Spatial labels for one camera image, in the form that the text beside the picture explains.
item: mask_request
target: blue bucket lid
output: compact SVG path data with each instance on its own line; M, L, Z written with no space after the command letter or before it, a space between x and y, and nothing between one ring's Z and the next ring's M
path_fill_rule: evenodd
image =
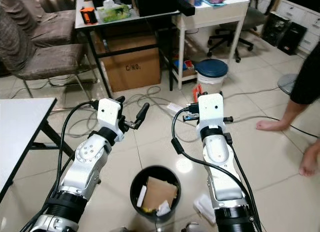
M208 78L223 77L228 72L228 65L218 59L206 59L195 64L195 69Z

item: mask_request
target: black shorts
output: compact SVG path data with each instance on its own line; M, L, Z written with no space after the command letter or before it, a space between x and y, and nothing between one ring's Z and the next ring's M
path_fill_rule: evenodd
M304 61L290 94L290 99L299 104L311 104L319 97L320 42Z

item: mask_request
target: chair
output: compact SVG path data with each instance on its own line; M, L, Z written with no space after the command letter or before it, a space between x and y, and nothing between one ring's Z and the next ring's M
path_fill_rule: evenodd
M267 16L270 13L270 10L274 6L276 0L270 0L270 4L266 10L266 12L263 14L258 10L258 0L255 2L255 8L249 7L243 22L242 26L242 31L247 31L250 29L254 29L255 31L257 30L257 26L262 25L266 22ZM220 29L217 29L215 33L217 34L216 36L210 36L208 40L208 45L212 45L212 39L222 39L221 41L217 42L213 47L211 47L207 53L208 57L212 56L212 50L223 44L224 42L227 42L227 46L229 47L234 39L234 33L237 28L238 23L237 22L232 22L232 23L226 23L226 24L221 24ZM219 35L220 32L222 31L228 31L228 34L225 35ZM248 51L252 51L254 48L253 43L250 43L246 41L245 39L239 38L239 42L244 43L248 45L249 47L247 48ZM241 61L238 49L236 48L235 50L235 61L239 63Z
M75 35L75 10L47 14L36 0L24 1L28 4L27 7L21 0L0 0L0 5L28 34L36 47L72 43Z
M48 48L36 48L26 33L0 8L0 59L6 68L23 83L32 98L27 80L49 79L62 75L74 75L81 89L90 100L78 76L79 72L93 72L87 58L86 46L69 44ZM82 65L86 58L89 65Z

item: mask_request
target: trash bin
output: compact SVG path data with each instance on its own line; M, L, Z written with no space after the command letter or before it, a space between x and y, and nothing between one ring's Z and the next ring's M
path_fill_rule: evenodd
M222 83L227 76L228 66L218 59L206 59L195 66L197 71L197 83L208 94L219 93Z
M142 208L137 207L137 201L140 195L141 188L143 185L147 184L147 180L149 176L160 179L162 181L167 181L168 183L173 184L177 187L176 198L172 202L170 212L162 216L157 216L156 213L147 213L143 211ZM130 200L133 207L140 215L142 215L143 217L147 218L152 222L168 221L174 214L175 208L179 203L180 197L181 197L181 184L179 179L170 169L160 165L150 166L141 170L137 174L137 176L133 179L133 182L130 188Z

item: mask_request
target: desk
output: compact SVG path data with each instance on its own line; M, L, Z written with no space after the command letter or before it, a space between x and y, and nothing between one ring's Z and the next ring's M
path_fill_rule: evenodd
M29 150L59 149L61 138L47 121L56 102L55 98L0 100L0 202ZM40 130L55 146L35 146ZM63 151L68 156L74 153L66 143Z
M179 40L179 66L178 73L173 71L175 78L178 81L178 88L182 89L182 82L196 78L196 75L183 77L183 61L185 49L185 31L190 29L204 28L223 23L238 22L234 39L229 53L228 65L235 54L235 49L241 33L241 28L247 13L249 0L225 0L226 5L223 7L211 7L206 3L195 7L195 15L186 17L179 15L173 18L173 23L180 30Z
M154 45L148 45L148 46L142 46L142 47L135 47L135 48L131 48L131 49L125 49L125 50L120 50L120 51L116 51L116 52L108 52L108 53L103 53L103 54L97 54L96 50L95 50L95 46L93 44L90 32L94 31L96 29L102 29L102 28L107 28L107 27L112 27L112 26L117 26L117 25L122 25L125 23L134 23L134 22L141 22L143 20L151 20L151 19L158 19L158 18L164 18L164 17L172 17L172 16L176 16L178 14L180 14L179 11L175 11L172 13L165 13L165 14L158 14L158 15L153 15L153 16L146 16L146 17L139 17L134 9L131 9L131 16L129 18L126 19L121 19L121 20L116 20L113 22L109 22L109 23L104 23L98 15L98 12L95 10L95 16L97 18L97 23L94 25L86 25L84 24L84 21L82 19L81 13L80 13L80 9L82 7L94 7L94 4L92 1L88 1L88 0L76 0L76 13L75 13L75 30L78 32L83 32L89 42L90 45L90 49L92 51L92 54L94 56L95 62L97 64L97 67L99 69L103 84L105 86L105 89L108 93L108 96L110 98L112 98L111 92L109 91L109 87L107 84L107 80L106 80L106 74L103 72L102 70L102 66L101 63L99 62L100 58L105 58L105 57L110 57L110 56L115 56L115 55L120 55L120 54L126 54L126 53L132 53L132 52L137 52L137 51L142 51L142 50L147 50L147 49L152 49L152 48L158 48L159 47L159 43L157 42ZM172 34L172 27L171 25L168 26L168 30L170 32L170 34ZM168 54L168 61L167 61L167 66L168 66L168 70L169 70L169 80L170 80L170 91L173 88L173 76L172 76L172 42L169 42L169 54Z

